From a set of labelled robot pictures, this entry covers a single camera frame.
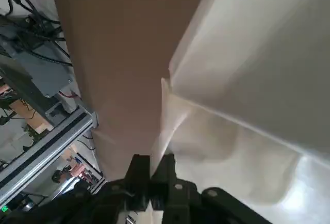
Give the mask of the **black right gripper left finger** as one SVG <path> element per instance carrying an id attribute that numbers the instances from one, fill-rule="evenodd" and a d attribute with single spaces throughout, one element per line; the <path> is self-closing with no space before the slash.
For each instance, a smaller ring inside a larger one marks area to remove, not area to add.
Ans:
<path id="1" fill-rule="evenodd" d="M 135 154 L 124 178 L 106 182 L 97 193 L 82 184 L 30 211 L 15 210 L 2 223 L 128 223 L 130 212 L 149 204 L 150 158 Z"/>

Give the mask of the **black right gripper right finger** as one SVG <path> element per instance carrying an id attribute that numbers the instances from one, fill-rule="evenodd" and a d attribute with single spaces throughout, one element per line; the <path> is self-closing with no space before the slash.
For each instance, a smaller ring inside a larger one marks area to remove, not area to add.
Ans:
<path id="1" fill-rule="evenodd" d="M 151 177 L 151 203 L 163 212 L 162 223 L 269 223 L 218 187 L 200 193 L 196 184 L 178 178 L 173 154 L 162 157 Z"/>

